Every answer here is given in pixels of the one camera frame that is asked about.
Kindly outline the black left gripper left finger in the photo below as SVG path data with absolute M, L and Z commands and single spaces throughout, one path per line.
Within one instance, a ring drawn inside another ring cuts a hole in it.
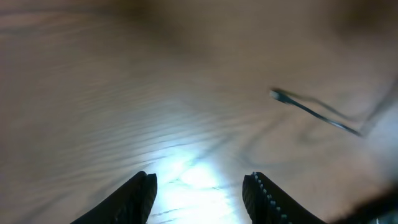
M 146 224 L 157 195 L 157 176 L 138 172 L 71 224 Z

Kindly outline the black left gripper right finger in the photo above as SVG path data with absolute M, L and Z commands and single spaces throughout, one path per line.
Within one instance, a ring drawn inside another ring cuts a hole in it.
M 325 224 L 261 172 L 244 176 L 242 197 L 252 224 Z

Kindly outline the black USB cable blue plug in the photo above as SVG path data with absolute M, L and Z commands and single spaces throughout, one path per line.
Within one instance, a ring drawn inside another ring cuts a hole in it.
M 286 105 L 293 105 L 301 110 L 306 111 L 310 115 L 320 119 L 321 121 L 324 121 L 332 126 L 335 126 L 337 128 L 340 128 L 344 131 L 347 131 L 351 134 L 354 134 L 355 136 L 365 138 L 372 130 L 372 128 L 376 125 L 378 122 L 378 119 L 381 118 L 381 116 L 391 107 L 395 104 L 397 101 L 397 78 L 395 78 L 394 82 L 386 92 L 386 94 L 381 98 L 381 100 L 376 103 L 376 105 L 373 107 L 373 110 L 369 112 L 364 118 L 356 118 L 354 116 L 348 116 L 340 111 L 336 110 L 332 106 L 320 101 L 319 99 L 311 96 L 304 96 L 304 95 L 299 95 L 296 93 L 293 93 L 291 91 L 283 90 L 281 88 L 271 88 L 269 95 L 271 98 L 286 104 Z M 310 103 L 315 103 L 318 106 L 321 106 L 322 108 L 326 109 L 327 111 L 331 112 L 332 114 L 337 115 L 340 118 L 343 118 L 344 120 L 351 121 L 351 122 L 360 122 L 362 123 L 362 126 L 359 129 L 354 129 L 351 128 L 339 121 L 327 118 L 323 115 L 320 115 L 319 113 L 315 112 L 314 110 L 311 110 L 307 106 L 299 103 L 296 101 L 296 99 L 305 101 L 305 102 L 310 102 Z

